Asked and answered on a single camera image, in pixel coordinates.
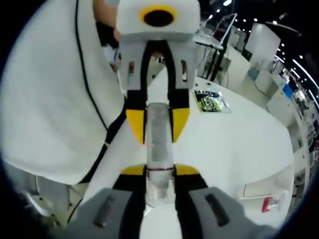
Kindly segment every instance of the metal stand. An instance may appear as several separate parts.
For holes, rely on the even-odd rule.
[[[213,54],[213,59],[212,59],[211,63],[209,64],[206,79],[208,79],[208,76],[209,76],[209,74],[210,74],[210,72],[211,72],[211,70],[212,70],[212,68],[213,68],[214,63],[215,63],[216,56],[217,56],[217,51],[218,51],[218,50],[216,49],[216,51],[215,51],[214,54]]]
[[[221,62],[222,62],[222,60],[224,58],[225,52],[227,51],[227,43],[228,43],[229,36],[230,36],[230,31],[227,34],[227,36],[225,37],[225,40],[223,42],[223,50],[219,51],[219,56],[218,56],[217,62],[216,62],[215,67],[213,69],[213,73],[212,73],[212,75],[211,75],[211,77],[209,79],[210,81],[214,81],[215,80],[216,75],[217,75],[217,73],[219,71],[220,64],[221,64]],[[213,59],[213,61],[211,62],[211,65],[209,66],[209,72],[211,71],[211,69],[213,67],[214,61],[215,61],[215,59]]]

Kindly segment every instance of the black strap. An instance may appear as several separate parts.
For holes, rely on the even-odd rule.
[[[115,190],[132,192],[122,216],[119,239],[140,238],[141,224],[146,205],[146,179],[147,172],[146,167],[144,167],[143,175],[121,174],[113,186]]]
[[[83,80],[85,83],[85,89],[86,92],[88,93],[88,96],[95,108],[96,113],[98,114],[98,116],[100,117],[100,120],[102,122],[102,124],[104,125],[105,129],[108,130],[106,124],[104,123],[104,120],[99,112],[99,109],[97,108],[95,101],[92,97],[92,94],[90,92],[90,88],[89,88],[89,84],[88,84],[88,79],[86,76],[86,70],[85,70],[85,64],[84,64],[84,58],[83,58],[83,52],[82,52],[82,47],[81,47],[81,42],[80,42],[80,37],[79,37],[79,28],[78,28],[78,9],[79,9],[79,0],[76,1],[76,7],[75,7],[75,36],[76,36],[76,43],[78,46],[78,50],[79,50],[79,56],[80,56],[80,61],[81,61],[81,67],[82,67],[82,74],[83,74]]]
[[[96,29],[102,46],[110,45],[112,48],[119,48],[119,42],[114,37],[113,27],[97,21]]]

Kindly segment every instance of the white panel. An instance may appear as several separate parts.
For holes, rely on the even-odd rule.
[[[238,40],[239,40],[239,35],[236,34],[236,27],[232,26],[230,29],[229,45],[231,45],[232,47],[235,47],[237,45]]]
[[[242,51],[244,49],[245,39],[246,39],[246,33],[241,32],[239,35],[238,43],[237,43],[237,49],[239,51]]]
[[[266,69],[275,57],[279,45],[280,38],[271,29],[255,23],[245,49],[252,53],[252,65],[259,62],[260,66]]]
[[[230,45],[224,57],[230,59],[231,62],[228,67],[228,73],[224,74],[221,85],[234,91],[244,81],[251,64]]]
[[[75,3],[47,1],[38,10],[9,56],[0,89],[4,160],[66,184],[83,179],[107,133],[85,89],[75,37]],[[114,73],[107,74],[109,65],[103,59],[92,0],[82,3],[86,8],[80,7],[84,19],[79,30],[89,87],[110,124],[122,109],[123,95]]]
[[[168,5],[175,9],[175,21],[165,27],[152,27],[140,19],[140,11],[154,5]],[[139,32],[183,32],[193,34],[200,24],[200,10],[197,0],[121,0],[118,5],[116,27],[124,34]]]
[[[293,102],[279,89],[267,103],[267,109],[273,117],[288,127],[295,120],[292,104]]]
[[[260,70],[260,72],[255,80],[255,85],[261,92],[266,94],[267,91],[269,90],[272,82],[273,82],[273,79],[272,79],[272,75],[270,74],[270,72],[262,69],[262,70]]]

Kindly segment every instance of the white wall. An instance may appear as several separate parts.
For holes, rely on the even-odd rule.
[[[252,53],[250,59],[252,65],[259,62],[261,67],[266,69],[275,57],[279,45],[280,38],[271,29],[263,24],[255,23],[245,49]]]
[[[241,32],[240,35],[239,35],[237,46],[236,46],[236,48],[239,51],[243,51],[244,45],[245,45],[245,39],[246,39],[246,33],[245,32]]]
[[[228,74],[224,74],[221,85],[234,91],[243,83],[251,64],[230,45],[228,45],[224,57],[230,59],[231,62],[228,67]]]
[[[232,47],[235,47],[239,40],[239,34],[236,34],[236,29],[237,28],[235,26],[232,26],[230,29],[229,44]]]

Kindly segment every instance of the black cable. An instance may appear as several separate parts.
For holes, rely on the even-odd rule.
[[[227,48],[227,59],[229,60],[229,47]],[[228,73],[228,70],[229,70],[229,66],[227,68],[227,71],[226,71],[226,74],[227,74],[227,87],[229,86],[229,73]]]
[[[82,200],[83,200],[83,198],[81,198],[81,200],[80,200],[80,201],[75,205],[75,207],[73,208],[73,210],[72,210],[72,212],[71,212],[71,214],[70,214],[70,216],[69,216],[69,218],[68,218],[67,223],[70,222],[70,220],[71,220],[71,218],[72,218],[72,216],[73,216],[75,210],[78,208],[78,206],[80,205],[80,203],[82,202]]]
[[[80,61],[81,61],[81,68],[82,68],[82,74],[83,74],[83,79],[84,79],[84,83],[85,83],[85,89],[86,92],[89,95],[89,98],[91,99],[91,102],[96,110],[96,113],[98,114],[98,116],[100,117],[100,120],[102,122],[102,124],[104,125],[105,129],[108,131],[109,129],[107,128],[106,124],[104,123],[104,120],[99,112],[99,109],[97,108],[95,101],[91,95],[90,92],[90,88],[89,88],[89,84],[88,84],[88,79],[86,76],[86,71],[85,71],[85,64],[84,64],[84,58],[83,58],[83,52],[82,52],[82,47],[81,47],[81,42],[80,42],[80,37],[79,37],[79,28],[78,28],[78,9],[79,9],[79,0],[76,1],[76,7],[75,7],[75,37],[76,37],[76,43],[78,46],[78,51],[79,51],[79,55],[80,55]]]

